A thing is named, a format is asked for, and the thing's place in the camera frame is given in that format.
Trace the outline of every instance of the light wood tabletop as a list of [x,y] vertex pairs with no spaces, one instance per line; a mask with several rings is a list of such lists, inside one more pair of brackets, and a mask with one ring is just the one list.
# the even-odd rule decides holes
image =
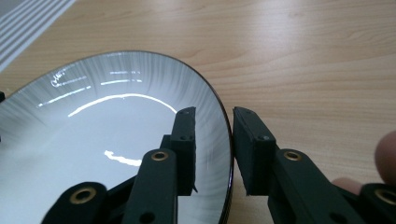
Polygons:
[[[396,1],[77,0],[0,73],[7,96],[66,63],[142,49],[196,69],[233,107],[258,113],[281,148],[330,179],[380,182],[378,140],[396,129]],[[271,223],[237,165],[228,223]]]

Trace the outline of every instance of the wooden surface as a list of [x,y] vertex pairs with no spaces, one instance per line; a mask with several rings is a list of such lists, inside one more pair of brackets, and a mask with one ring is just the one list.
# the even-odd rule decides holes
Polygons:
[[[230,121],[234,106],[255,110],[280,147],[306,153],[329,179],[380,181],[375,145],[396,127],[394,0],[81,0],[0,74],[0,90],[122,49],[191,65]],[[228,223],[272,222],[237,168],[233,187]]]

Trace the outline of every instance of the ridged white panel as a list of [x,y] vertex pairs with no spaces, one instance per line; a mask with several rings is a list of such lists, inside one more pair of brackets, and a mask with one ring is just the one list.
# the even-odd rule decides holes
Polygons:
[[75,0],[24,1],[0,18],[0,72]]
[[0,223],[37,223],[84,181],[108,189],[172,131],[175,110],[196,107],[196,187],[179,197],[179,223],[219,223],[232,152],[222,105],[193,69],[170,57],[114,52],[56,69],[0,104]]

